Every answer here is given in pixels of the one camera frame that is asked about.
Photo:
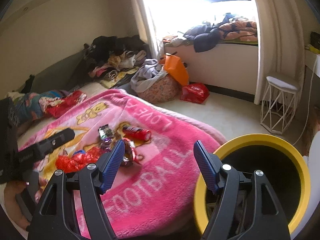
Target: power cord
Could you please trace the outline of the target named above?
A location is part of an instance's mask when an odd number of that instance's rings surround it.
[[[315,69],[316,69],[316,65],[317,65],[317,60],[315,61],[314,65],[313,65],[313,70],[312,70],[312,75],[311,75],[311,80],[310,80],[310,89],[309,89],[309,99],[308,99],[308,112],[307,112],[307,119],[306,119],[306,123],[304,124],[303,130],[299,136],[299,138],[296,140],[296,142],[294,144],[292,144],[293,146],[300,140],[300,138],[303,135],[304,130],[307,127],[307,123],[308,123],[308,118],[309,118],[309,110],[310,110],[310,97],[311,97],[311,88],[312,88],[312,82],[313,82],[313,75],[315,74]]]

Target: metal frame stool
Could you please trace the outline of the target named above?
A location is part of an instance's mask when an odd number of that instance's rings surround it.
[[[296,109],[300,85],[281,73],[269,73],[262,98],[260,124],[270,133],[283,134]]]

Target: yellow trash can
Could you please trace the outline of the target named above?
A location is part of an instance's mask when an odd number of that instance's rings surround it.
[[[275,190],[288,220],[290,234],[302,220],[310,197],[310,175],[301,154],[288,142],[268,134],[248,134],[228,141],[216,154],[242,172],[262,170]],[[194,197],[195,218],[203,234],[208,215],[206,198],[212,194],[200,174]]]

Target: pink blanket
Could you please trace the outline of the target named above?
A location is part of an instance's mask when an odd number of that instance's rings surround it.
[[[162,111],[127,95],[107,90],[73,107],[62,117],[34,135],[23,148],[66,127],[76,137],[55,150],[39,166],[41,175],[50,178],[58,155],[71,156],[99,141],[98,128],[120,123],[150,129],[151,142],[137,147],[145,159],[141,165],[120,167],[113,186],[101,196],[111,225],[119,238],[149,234],[170,225],[178,217],[192,215],[192,201],[199,169],[193,157],[193,144],[201,140],[209,152],[224,142],[215,129],[191,118]],[[76,213],[81,233],[90,237],[80,194],[75,194]]]

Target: person's hand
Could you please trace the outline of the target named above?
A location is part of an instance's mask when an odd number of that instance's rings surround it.
[[[39,177],[39,185],[46,186],[48,181]],[[20,194],[27,186],[26,182],[23,181],[10,181],[7,183],[4,189],[4,206],[7,211],[8,216],[15,222],[19,227],[26,230],[27,226],[30,225],[30,222],[22,214],[20,207],[16,201],[16,195]],[[35,200],[38,203],[43,189],[39,189],[35,194]]]

